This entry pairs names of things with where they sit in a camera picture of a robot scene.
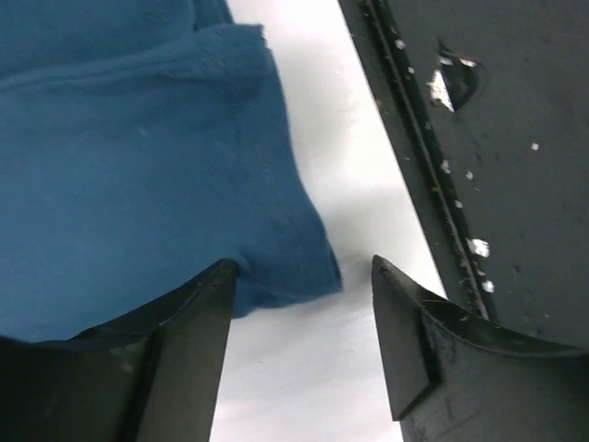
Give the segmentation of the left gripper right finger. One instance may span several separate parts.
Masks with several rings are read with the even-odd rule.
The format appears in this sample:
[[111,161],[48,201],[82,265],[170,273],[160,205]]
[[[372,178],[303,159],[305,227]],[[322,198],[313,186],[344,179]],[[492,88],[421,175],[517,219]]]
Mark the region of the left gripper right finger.
[[584,441],[588,353],[511,331],[372,260],[392,418],[407,441]]

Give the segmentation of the blue t shirt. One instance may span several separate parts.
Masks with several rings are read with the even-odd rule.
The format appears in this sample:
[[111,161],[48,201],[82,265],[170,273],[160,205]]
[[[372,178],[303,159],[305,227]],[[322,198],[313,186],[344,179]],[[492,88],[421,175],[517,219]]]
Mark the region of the blue t shirt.
[[235,313],[338,292],[259,24],[223,1],[1,5],[1,333],[71,338],[237,263]]

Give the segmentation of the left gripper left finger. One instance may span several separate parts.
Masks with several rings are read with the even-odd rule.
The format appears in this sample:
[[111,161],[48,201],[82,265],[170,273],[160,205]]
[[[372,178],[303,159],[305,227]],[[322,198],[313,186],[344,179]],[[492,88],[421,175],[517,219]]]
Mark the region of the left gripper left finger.
[[72,339],[3,339],[2,439],[208,440],[236,284],[221,260]]

